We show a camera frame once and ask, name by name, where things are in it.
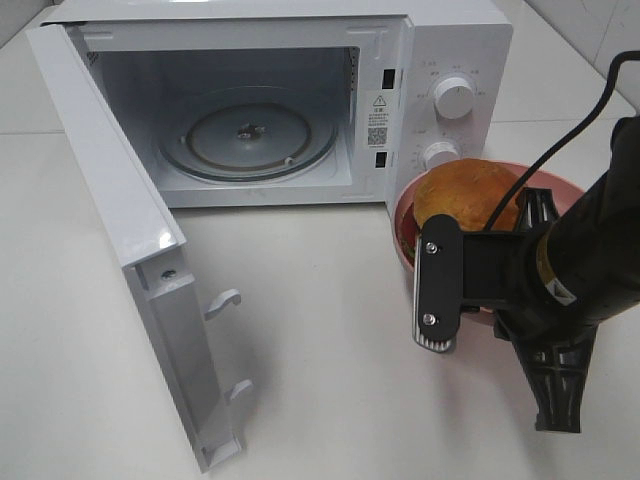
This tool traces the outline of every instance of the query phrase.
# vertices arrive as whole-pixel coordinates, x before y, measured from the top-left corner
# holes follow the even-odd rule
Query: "white countertop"
[[[516,30],[484,156],[531,163],[604,82],[529,7],[498,3]],[[24,35],[0,50],[0,86],[0,478],[202,478]],[[617,96],[547,169],[588,187],[632,111]],[[208,329],[221,382],[257,387],[246,451],[204,478],[637,477],[637,309],[600,328],[583,433],[539,433],[491,329],[463,323],[453,355],[413,343],[383,206],[175,214],[201,297],[243,293]]]

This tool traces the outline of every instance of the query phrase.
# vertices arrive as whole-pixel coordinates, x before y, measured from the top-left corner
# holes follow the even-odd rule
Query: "power level knob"
[[[436,142],[422,154],[424,168],[431,170],[433,167],[442,165],[453,160],[460,160],[460,149],[452,142]]]
[[[473,108],[473,90],[471,82],[464,77],[441,80],[434,90],[436,110],[450,120],[464,117]]]

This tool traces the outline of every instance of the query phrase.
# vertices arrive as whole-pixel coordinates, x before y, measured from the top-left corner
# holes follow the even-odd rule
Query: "open microwave door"
[[[186,240],[109,109],[87,65],[92,54],[61,25],[28,32],[31,47],[87,182],[202,471],[240,450],[221,392],[203,312],[185,262]]]

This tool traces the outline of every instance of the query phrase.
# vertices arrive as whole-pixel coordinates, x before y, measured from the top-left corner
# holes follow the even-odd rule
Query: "black cable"
[[[600,96],[600,100],[596,103],[596,106],[593,107],[593,110],[589,112],[589,114],[582,120],[577,126],[575,126],[569,133],[567,133],[564,137],[558,140],[549,150],[547,150],[533,165],[531,165],[526,172],[522,174],[522,176],[513,184],[513,186],[509,189],[507,193],[504,194],[500,203],[495,208],[489,220],[484,226],[484,230],[491,230],[493,224],[496,222],[504,208],[509,203],[509,200],[513,198],[513,196],[522,188],[522,186],[526,183],[531,176],[538,171],[538,169],[545,164],[547,160],[549,160],[553,155],[555,155],[558,150],[564,147],[571,140],[576,138],[582,131],[593,122],[600,112],[604,110],[604,107],[609,102],[611,95],[613,95],[613,90],[616,86],[616,81],[618,80],[618,73],[620,72],[620,66],[627,61],[640,61],[640,50],[630,50],[627,52],[621,52],[614,57],[609,66],[609,73],[607,74],[607,83],[604,87],[604,91]]]

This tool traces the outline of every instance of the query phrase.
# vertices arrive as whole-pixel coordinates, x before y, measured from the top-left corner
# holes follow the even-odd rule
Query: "yellow sticker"
[[[540,275],[540,280],[542,280],[547,291],[558,303],[566,307],[567,305],[575,302],[578,297],[564,286],[553,271],[547,250],[550,232],[551,230],[548,230],[538,242],[538,247],[536,248],[536,268],[538,270],[538,275]]]

